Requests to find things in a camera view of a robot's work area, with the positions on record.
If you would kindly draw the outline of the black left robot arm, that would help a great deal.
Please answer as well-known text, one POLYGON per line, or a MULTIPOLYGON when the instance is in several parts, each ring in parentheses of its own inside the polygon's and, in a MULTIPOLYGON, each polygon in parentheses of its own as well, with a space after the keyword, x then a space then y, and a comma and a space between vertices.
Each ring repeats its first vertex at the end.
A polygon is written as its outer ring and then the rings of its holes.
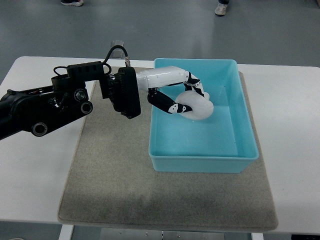
POLYGON ((141 114, 136 72, 123 46, 113 46, 104 61, 68 65, 66 71, 52 77, 49 86, 7 90, 0 100, 1 139, 20 131, 42 137, 90 114, 93 104, 86 89, 89 81, 99 82, 102 98, 109 99, 116 112, 128 119, 141 114), (116 49, 123 51, 125 67, 112 74, 107 60, 116 49))

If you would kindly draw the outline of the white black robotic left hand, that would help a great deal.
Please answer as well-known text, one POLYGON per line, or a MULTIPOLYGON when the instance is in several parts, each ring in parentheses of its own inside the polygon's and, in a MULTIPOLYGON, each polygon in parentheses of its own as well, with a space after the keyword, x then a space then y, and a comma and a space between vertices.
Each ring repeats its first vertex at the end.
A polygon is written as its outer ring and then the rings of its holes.
POLYGON ((136 74, 137 86, 139 90, 148 92, 147 100, 154 107, 169 113, 180 114, 192 110, 190 106, 180 104, 163 92, 160 88, 183 84, 185 91, 195 91, 204 97, 203 85, 191 72, 176 67, 167 66, 144 70, 136 74))

